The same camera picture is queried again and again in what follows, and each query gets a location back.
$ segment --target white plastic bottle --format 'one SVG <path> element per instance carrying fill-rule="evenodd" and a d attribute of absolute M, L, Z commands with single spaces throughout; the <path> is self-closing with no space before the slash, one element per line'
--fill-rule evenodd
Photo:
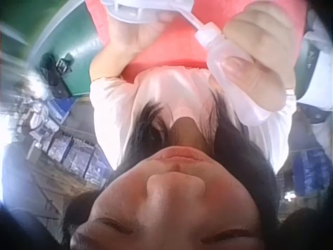
<path fill-rule="evenodd" d="M 240 122 L 247 126 L 257 126 L 266 120 L 271 112 L 258 106 L 243 90 L 231 82 L 221 66 L 222 61 L 231 56 L 250 62 L 253 62 L 252 58 L 233 42 L 227 40 L 212 22 L 199 26 L 195 36 L 208 51 L 207 66 L 231 101 Z"/>

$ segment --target mouth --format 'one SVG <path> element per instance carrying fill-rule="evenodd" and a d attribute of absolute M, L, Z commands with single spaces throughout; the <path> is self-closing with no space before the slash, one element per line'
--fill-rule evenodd
<path fill-rule="evenodd" d="M 150 157 L 151 160 L 163 161 L 206 161 L 212 162 L 213 160 L 204 152 L 192 147 L 171 146 L 157 152 Z"/>

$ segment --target white shirt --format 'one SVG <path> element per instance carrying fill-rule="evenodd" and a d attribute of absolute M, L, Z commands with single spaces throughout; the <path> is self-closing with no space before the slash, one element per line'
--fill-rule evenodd
<path fill-rule="evenodd" d="M 96 137 L 112 168 L 121 163 L 135 119 L 149 101 L 163 105 L 162 117 L 169 128 L 181 117 L 194 119 L 200 128 L 212 110 L 212 91 L 224 94 L 220 86 L 209 82 L 209 76 L 207 69 L 165 66 L 140 73 L 134 84 L 120 78 L 94 81 L 90 98 Z M 289 96 L 281 111 L 272 113 L 260 126 L 248 127 L 250 140 L 270 160 L 275 173 L 289 153 L 288 135 L 295 111 L 296 98 Z M 229 113 L 236 125 L 233 112 Z"/>

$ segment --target red top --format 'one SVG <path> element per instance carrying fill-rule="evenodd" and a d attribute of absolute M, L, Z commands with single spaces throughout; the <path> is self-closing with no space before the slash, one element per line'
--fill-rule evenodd
<path fill-rule="evenodd" d="M 230 18 L 241 12 L 253 0 L 195 0 L 193 13 L 203 23 L 214 22 L 223 27 Z M 304 0 L 275 0 L 291 17 L 297 30 L 297 45 L 301 46 L 306 17 Z M 105 45 L 109 41 L 107 14 L 100 0 L 86 0 L 97 33 Z M 207 68 L 206 51 L 196 41 L 195 29 L 184 19 L 177 18 L 163 36 L 142 52 L 123 71 L 123 77 L 133 82 L 140 72 L 156 66 L 186 66 Z"/>

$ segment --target bottle cap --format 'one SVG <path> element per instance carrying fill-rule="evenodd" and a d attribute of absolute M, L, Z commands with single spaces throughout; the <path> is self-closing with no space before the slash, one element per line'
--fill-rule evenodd
<path fill-rule="evenodd" d="M 209 43 L 211 43 L 215 38 L 221 35 L 222 32 L 215 23 L 209 22 L 202 26 L 197 33 L 195 34 L 196 39 L 198 42 L 206 48 Z"/>

